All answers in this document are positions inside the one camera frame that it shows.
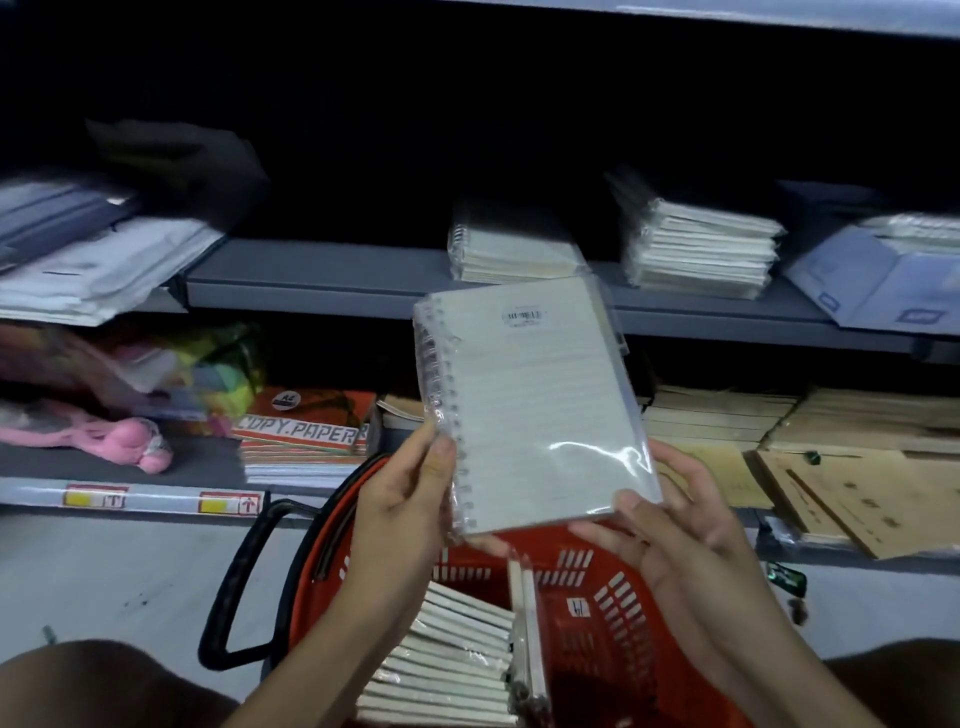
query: notebook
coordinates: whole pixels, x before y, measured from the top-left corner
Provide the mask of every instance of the notebook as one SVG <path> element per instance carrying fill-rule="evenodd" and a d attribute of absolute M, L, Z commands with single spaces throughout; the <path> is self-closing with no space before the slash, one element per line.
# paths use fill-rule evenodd
<path fill-rule="evenodd" d="M 431 294 L 414 307 L 427 411 L 458 443 L 454 528 L 487 533 L 660 502 L 594 277 Z"/>

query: pink plush toy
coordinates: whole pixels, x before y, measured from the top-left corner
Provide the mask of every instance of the pink plush toy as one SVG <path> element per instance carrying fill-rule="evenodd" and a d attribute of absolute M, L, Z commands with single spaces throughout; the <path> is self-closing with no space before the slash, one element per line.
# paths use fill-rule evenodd
<path fill-rule="evenodd" d="M 17 404 L 0 400 L 0 442 L 27 448 L 76 448 L 146 473 L 166 470 L 170 446 L 150 420 L 111 423 L 80 407 L 53 400 Z"/>

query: hand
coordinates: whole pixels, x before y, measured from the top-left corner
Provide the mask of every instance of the hand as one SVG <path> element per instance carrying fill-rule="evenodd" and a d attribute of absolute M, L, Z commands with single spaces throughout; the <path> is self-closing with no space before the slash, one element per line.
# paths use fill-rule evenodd
<path fill-rule="evenodd" d="M 687 659 L 733 697 L 745 690 L 745 661 L 800 638 L 707 467 L 656 440 L 650 451 L 686 480 L 689 496 L 662 477 L 662 507 L 633 491 L 616 494 L 617 518 L 629 533 L 590 522 L 570 531 L 640 572 Z"/>
<path fill-rule="evenodd" d="M 450 527 L 448 490 L 457 449 L 436 434 L 431 424 L 420 427 L 361 488 L 348 574 L 337 596 L 353 608 L 390 616 L 384 626 L 394 644 L 420 610 Z M 494 537 L 468 543 L 493 556 L 509 554 L 509 546 Z"/>

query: right hand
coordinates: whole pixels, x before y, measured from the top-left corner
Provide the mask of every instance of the right hand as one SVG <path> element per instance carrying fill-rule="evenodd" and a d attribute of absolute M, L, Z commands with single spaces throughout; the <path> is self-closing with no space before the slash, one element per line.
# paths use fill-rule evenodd
<path fill-rule="evenodd" d="M 802 648 L 803 641 L 707 467 L 656 440 L 650 451 L 686 480 L 689 496 L 661 477 L 662 506 L 634 491 L 616 494 L 617 519 L 629 533 L 592 522 L 574 522 L 569 529 L 639 571 L 686 658 L 732 697 L 757 661 L 781 646 L 788 652 Z"/>

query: shelf label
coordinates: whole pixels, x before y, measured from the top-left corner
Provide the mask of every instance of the shelf label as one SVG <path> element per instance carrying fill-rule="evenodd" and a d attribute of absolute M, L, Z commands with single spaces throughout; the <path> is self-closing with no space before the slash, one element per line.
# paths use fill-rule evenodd
<path fill-rule="evenodd" d="M 260 512 L 260 493 L 202 491 L 198 513 L 208 516 L 256 516 Z"/>
<path fill-rule="evenodd" d="M 107 508 L 121 511 L 127 507 L 127 485 L 85 485 L 67 483 L 63 505 L 67 508 Z"/>

